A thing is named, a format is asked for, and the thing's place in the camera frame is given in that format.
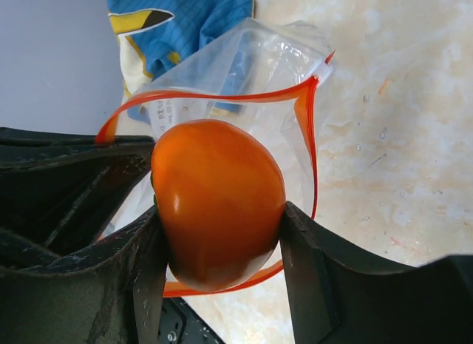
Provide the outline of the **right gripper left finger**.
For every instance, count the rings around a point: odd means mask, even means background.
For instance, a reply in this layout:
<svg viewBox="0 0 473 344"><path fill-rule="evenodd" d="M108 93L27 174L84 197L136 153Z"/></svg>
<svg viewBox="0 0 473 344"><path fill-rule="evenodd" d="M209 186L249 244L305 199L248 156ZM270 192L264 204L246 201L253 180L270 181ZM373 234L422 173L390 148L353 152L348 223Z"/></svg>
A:
<svg viewBox="0 0 473 344"><path fill-rule="evenodd" d="M157 213L105 229L154 141L1 129L1 341L155 343L166 255Z"/></svg>

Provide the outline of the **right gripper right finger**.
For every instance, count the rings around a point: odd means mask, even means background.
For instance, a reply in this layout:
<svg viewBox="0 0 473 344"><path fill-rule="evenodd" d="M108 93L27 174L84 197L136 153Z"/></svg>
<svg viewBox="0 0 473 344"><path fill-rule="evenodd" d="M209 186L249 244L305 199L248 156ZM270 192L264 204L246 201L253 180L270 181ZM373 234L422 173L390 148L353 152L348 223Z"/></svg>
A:
<svg viewBox="0 0 473 344"><path fill-rule="evenodd" d="M471 256L407 266L345 240L292 203L280 243L297 343L472 341Z"/></svg>

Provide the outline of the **orange persimmon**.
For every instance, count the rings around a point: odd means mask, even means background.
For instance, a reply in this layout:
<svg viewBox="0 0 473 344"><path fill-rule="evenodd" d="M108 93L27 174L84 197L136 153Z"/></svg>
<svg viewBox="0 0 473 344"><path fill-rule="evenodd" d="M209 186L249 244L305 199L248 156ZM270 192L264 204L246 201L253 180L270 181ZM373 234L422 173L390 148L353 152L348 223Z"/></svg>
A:
<svg viewBox="0 0 473 344"><path fill-rule="evenodd" d="M152 185L171 272L187 288L237 286L273 254L286 202L282 172L240 128L214 119L172 127L154 147Z"/></svg>

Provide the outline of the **clear orange zip top bag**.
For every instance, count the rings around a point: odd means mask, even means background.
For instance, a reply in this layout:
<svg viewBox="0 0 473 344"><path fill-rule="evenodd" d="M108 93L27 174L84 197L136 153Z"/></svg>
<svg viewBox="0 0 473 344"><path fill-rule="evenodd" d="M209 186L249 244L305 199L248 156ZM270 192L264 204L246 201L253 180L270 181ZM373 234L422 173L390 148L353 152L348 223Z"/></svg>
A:
<svg viewBox="0 0 473 344"><path fill-rule="evenodd" d="M317 29L302 21L279 26L246 19L155 81L144 84L101 128L96 141L145 135L155 145L172 127L214 119L258 140L277 162L287 199L314 215L318 198L316 129L327 114L317 102L333 74L333 51ZM112 219L118 228L148 208L158 208L152 171ZM261 283L280 272L271 256L250 279L226 290L192 290L173 275L165 297L225 293Z"/></svg>

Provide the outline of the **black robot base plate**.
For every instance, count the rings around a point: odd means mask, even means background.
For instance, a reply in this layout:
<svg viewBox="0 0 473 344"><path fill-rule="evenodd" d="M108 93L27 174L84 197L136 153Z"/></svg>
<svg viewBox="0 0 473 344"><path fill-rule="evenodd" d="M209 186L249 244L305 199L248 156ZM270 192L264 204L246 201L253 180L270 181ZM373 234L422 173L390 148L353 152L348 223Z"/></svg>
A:
<svg viewBox="0 0 473 344"><path fill-rule="evenodd" d="M225 341L181 297L162 303L159 344L225 344Z"/></svg>

